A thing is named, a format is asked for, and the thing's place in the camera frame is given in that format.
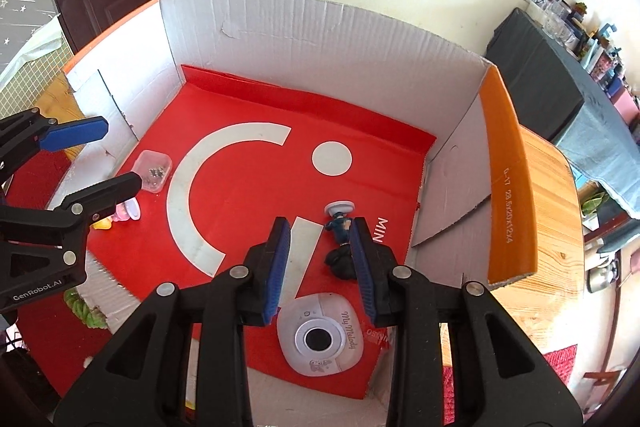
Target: wooden table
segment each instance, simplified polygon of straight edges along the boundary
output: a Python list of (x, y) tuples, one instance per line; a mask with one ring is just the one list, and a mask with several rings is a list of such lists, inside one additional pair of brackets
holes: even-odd
[[(493, 295), (542, 353), (578, 343), (584, 287), (582, 222), (574, 178), (561, 152), (520, 126), (538, 224), (538, 272)], [(447, 328), (442, 361), (451, 365)]]

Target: gray cloth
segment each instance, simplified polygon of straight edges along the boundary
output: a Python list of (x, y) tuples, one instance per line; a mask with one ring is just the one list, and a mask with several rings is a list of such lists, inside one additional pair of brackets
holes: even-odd
[(520, 123), (640, 218), (638, 146), (580, 64), (518, 8), (496, 28), (485, 56), (498, 66)]

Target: white arc shape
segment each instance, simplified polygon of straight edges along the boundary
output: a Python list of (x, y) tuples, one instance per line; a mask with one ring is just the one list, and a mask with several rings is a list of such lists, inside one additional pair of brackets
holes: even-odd
[(229, 145), (248, 141), (283, 145), (290, 131), (291, 127), (270, 122), (229, 125), (200, 140), (175, 169), (166, 197), (169, 230), (182, 254), (201, 272), (213, 277), (225, 254), (205, 241), (191, 219), (189, 192), (198, 170), (216, 152)]

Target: round white device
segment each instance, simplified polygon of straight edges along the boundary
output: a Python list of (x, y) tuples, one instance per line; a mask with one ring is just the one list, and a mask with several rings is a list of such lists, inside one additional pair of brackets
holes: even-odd
[(292, 300), (278, 313), (278, 340), (289, 365), (300, 375), (324, 377), (353, 367), (364, 339), (358, 317), (337, 293)]

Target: blue gripper pad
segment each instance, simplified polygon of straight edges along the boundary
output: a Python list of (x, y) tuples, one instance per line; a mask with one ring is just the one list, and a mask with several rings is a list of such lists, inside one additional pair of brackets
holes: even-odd
[(40, 139), (40, 149), (49, 152), (61, 151), (84, 143), (104, 138), (109, 123), (101, 116), (85, 118), (52, 126)]

